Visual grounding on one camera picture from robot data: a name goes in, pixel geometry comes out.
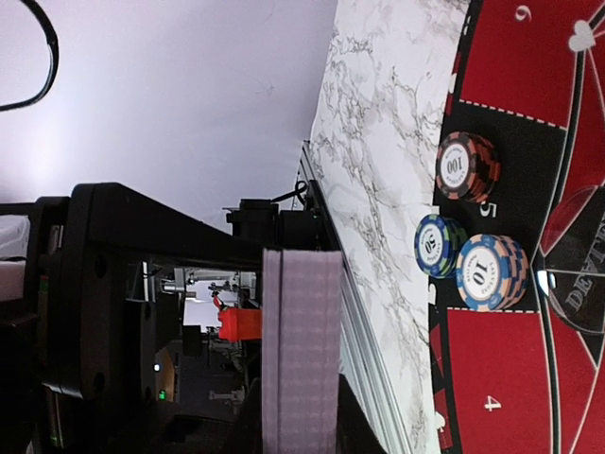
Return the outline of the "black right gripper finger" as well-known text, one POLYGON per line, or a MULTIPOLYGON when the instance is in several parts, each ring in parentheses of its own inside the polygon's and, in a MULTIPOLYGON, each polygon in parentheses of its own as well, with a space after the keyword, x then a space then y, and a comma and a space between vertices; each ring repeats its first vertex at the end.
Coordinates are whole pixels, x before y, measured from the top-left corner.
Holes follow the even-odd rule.
POLYGON ((338 376, 337 452, 386 454, 361 409, 345 375, 338 376))

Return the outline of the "green chips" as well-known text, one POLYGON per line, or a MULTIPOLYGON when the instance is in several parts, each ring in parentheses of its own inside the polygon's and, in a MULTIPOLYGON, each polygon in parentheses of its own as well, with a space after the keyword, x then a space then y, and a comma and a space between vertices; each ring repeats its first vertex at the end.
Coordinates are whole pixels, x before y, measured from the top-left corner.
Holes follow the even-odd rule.
POLYGON ((454 278, 458 255, 467 240, 466 230, 456 219, 436 214, 423 217, 414 236, 418 267, 436 279, 454 278))

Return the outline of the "blue chips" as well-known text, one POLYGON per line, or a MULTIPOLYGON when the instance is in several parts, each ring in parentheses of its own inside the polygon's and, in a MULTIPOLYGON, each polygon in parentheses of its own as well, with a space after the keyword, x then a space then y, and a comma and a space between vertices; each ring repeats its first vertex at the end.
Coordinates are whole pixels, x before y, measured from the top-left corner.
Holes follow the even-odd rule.
POLYGON ((473 311, 512 308, 525 294, 528 275, 527 254, 510 236, 474 235, 458 255, 458 293, 473 311))

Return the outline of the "chip stack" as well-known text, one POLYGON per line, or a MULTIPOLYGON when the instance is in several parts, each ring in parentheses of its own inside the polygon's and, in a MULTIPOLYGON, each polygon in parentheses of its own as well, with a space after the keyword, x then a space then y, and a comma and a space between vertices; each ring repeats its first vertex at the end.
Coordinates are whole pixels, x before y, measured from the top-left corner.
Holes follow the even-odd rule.
POLYGON ((453 201, 482 203, 500 180, 501 163, 492 142, 467 131, 454 131, 440 143, 436 185, 453 201))

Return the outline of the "red playing card deck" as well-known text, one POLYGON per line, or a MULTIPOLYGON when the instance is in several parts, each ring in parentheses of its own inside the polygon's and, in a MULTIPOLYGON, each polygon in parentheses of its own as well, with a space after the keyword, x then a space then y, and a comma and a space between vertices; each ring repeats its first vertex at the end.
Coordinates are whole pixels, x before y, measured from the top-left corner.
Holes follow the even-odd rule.
POLYGON ((342 274, 339 252, 264 252, 261 384, 266 453, 336 450, 342 274))

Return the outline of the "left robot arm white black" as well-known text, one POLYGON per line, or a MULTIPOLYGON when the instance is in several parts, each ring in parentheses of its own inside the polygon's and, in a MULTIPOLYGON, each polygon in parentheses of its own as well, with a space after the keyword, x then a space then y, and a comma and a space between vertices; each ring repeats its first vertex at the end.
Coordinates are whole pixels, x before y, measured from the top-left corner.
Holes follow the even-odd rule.
POLYGON ((1 449, 148 453, 174 409, 153 366, 180 332, 159 317, 161 271, 259 271, 262 246, 119 183, 5 203, 26 246, 1 258, 1 449))

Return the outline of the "round red black poker mat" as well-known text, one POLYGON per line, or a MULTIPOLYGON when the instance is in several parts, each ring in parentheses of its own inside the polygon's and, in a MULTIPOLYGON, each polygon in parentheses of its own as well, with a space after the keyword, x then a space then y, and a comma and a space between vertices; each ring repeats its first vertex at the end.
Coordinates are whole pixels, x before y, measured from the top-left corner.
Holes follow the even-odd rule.
POLYGON ((604 332, 582 333, 539 284, 548 219, 604 188, 604 5, 474 1, 459 36, 441 130, 491 140, 502 173, 482 203, 436 194, 470 235, 510 236, 527 254, 523 298, 477 313, 452 279, 430 284, 430 360, 443 453, 600 453, 604 332))

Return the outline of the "front aluminium rail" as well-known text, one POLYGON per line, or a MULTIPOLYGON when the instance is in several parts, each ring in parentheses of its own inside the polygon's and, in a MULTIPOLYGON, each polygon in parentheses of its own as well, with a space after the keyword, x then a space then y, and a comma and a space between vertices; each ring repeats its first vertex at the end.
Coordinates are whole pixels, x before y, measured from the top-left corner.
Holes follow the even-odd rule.
POLYGON ((342 294, 341 372, 381 446, 388 453, 409 453, 405 425, 348 263, 344 264, 342 294))

